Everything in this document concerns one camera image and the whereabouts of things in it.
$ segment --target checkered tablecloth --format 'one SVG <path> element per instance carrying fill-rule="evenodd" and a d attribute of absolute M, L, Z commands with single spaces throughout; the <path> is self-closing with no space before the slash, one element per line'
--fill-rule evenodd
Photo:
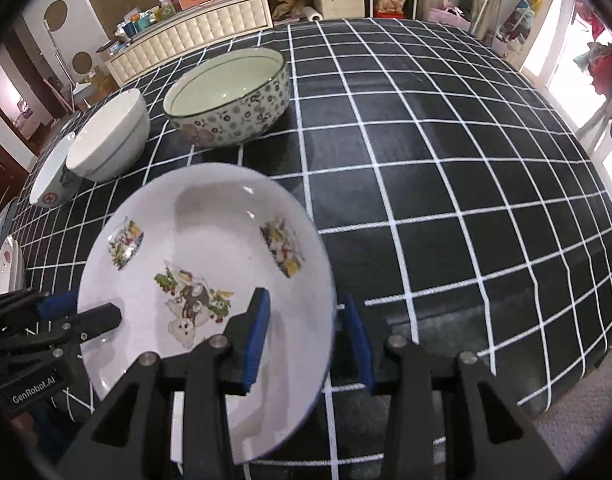
<path fill-rule="evenodd" d="M 284 54 L 289 110 L 253 142 L 195 150 L 166 120 L 164 95 L 203 60 L 251 46 Z M 552 107 L 461 30 L 399 20 L 298 24 L 189 54 L 127 88 L 144 94 L 151 132 L 126 174 L 84 183 L 60 208 L 35 208 L 27 198 L 45 150 L 24 186 L 13 234 L 34 288 L 76 289 L 123 200 L 167 171 L 219 161 L 268 175 L 304 206 L 328 250 L 341 313 L 350 292 L 432 352 L 474 350 L 531 415 L 612 343 L 611 199 Z M 338 332 L 311 416 L 240 473 L 376 478 L 388 399 L 362 389 Z M 90 416 L 97 399 L 83 366 L 53 400 L 74 419 Z M 438 423 L 439 459 L 442 435 Z"/>

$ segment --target gray carpet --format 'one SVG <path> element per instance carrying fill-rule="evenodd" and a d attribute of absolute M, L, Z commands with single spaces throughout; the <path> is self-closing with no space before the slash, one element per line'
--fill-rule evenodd
<path fill-rule="evenodd" d="M 602 365 L 535 422 L 569 471 L 612 418 L 612 350 Z"/>

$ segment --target paper towel roll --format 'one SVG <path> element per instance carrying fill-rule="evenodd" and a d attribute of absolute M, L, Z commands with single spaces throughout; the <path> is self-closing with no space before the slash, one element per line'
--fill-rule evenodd
<path fill-rule="evenodd" d="M 309 20 L 310 22 L 318 22 L 319 20 L 324 19 L 324 16 L 322 16 L 312 7 L 308 7 L 308 6 L 304 7 L 304 16 L 306 16 L 306 19 Z"/>

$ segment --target brown circle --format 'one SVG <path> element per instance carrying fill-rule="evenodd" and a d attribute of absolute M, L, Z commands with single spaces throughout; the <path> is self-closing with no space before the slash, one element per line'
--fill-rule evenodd
<path fill-rule="evenodd" d="M 72 57 L 72 68 L 78 74 L 87 74 L 93 68 L 93 59 L 87 52 L 78 52 Z"/>
<path fill-rule="evenodd" d="M 55 0 L 48 6 L 44 13 L 44 19 L 48 22 L 48 28 L 55 32 L 62 28 L 68 15 L 68 6 L 63 0 Z"/>

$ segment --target metal screw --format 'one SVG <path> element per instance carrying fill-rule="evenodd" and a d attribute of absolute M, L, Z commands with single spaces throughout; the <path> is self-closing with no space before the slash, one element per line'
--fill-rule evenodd
<path fill-rule="evenodd" d="M 208 344 L 213 348 L 224 348 L 228 344 L 228 338 L 224 334 L 215 334 L 208 340 Z"/>
<path fill-rule="evenodd" d="M 155 352 L 144 352 L 137 360 L 142 366 L 150 366 L 157 360 L 157 354 Z"/>
<path fill-rule="evenodd" d="M 472 350 L 464 350 L 460 352 L 460 359 L 465 365 L 473 365 L 477 362 L 477 354 Z"/>
<path fill-rule="evenodd" d="M 408 344 L 408 340 L 399 334 L 393 334 L 388 336 L 388 346 L 391 348 L 404 348 Z"/>

